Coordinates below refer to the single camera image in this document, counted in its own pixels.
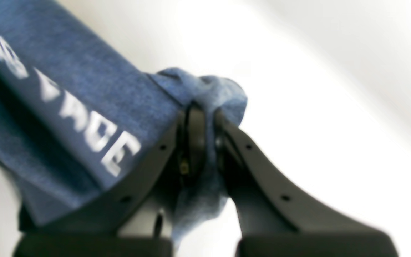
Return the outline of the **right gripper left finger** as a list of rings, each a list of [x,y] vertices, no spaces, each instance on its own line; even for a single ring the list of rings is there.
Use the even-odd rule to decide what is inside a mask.
[[[111,190],[46,226],[25,229],[15,257],[172,257],[178,194],[206,163],[206,114],[193,102]]]

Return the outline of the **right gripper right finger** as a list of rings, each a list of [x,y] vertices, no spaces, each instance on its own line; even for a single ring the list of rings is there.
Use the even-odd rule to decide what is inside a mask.
[[[384,232],[313,198],[284,176],[256,143],[214,114],[217,163],[241,227],[237,257],[396,257]]]

